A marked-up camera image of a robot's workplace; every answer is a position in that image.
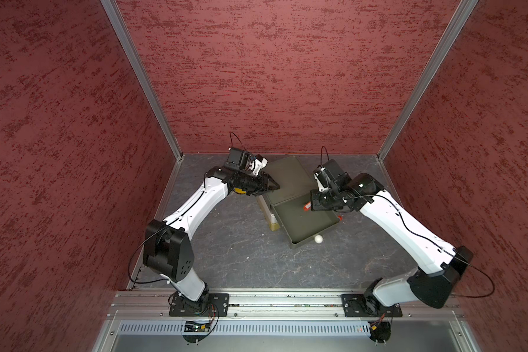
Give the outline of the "olive green drawer cabinet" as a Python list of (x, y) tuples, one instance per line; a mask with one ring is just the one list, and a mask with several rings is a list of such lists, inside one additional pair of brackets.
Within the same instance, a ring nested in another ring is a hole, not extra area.
[(274, 207), (277, 205), (309, 194), (311, 190), (317, 187), (314, 178), (309, 175), (302, 163), (293, 155), (268, 162), (263, 172), (269, 174), (280, 185), (280, 190), (268, 192), (257, 197), (258, 205), (265, 219), (264, 205), (268, 205), (275, 214)]

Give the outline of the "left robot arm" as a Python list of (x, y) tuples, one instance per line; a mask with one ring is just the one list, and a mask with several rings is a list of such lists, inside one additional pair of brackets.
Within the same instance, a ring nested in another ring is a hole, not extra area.
[(264, 171), (257, 175), (227, 167), (206, 173), (198, 190), (172, 215), (152, 220), (145, 232), (143, 265), (157, 273), (190, 302), (201, 302), (206, 284), (194, 270), (192, 238), (210, 212), (230, 193), (258, 197), (280, 189)]

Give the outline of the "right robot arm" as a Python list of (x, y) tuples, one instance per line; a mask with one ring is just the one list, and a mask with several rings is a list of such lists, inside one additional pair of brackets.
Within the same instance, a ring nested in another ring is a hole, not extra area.
[(334, 176), (321, 167), (314, 172), (318, 189), (311, 193), (312, 211), (357, 211), (388, 233), (417, 264), (397, 277), (379, 279), (363, 294), (370, 315), (384, 307), (420, 301), (442, 308), (473, 258), (465, 246), (454, 247), (417, 221), (369, 174)]

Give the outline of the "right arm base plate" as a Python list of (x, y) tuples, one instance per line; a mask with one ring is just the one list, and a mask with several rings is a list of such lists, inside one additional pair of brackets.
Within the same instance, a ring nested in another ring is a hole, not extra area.
[(346, 318), (402, 318), (403, 312), (396, 304), (386, 307), (373, 296), (346, 293), (340, 296)]

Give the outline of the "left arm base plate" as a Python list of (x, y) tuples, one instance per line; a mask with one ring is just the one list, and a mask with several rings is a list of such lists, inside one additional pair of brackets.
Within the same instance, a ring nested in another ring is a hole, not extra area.
[(226, 317), (230, 303), (228, 293), (204, 293), (196, 302), (180, 293), (169, 297), (170, 317)]

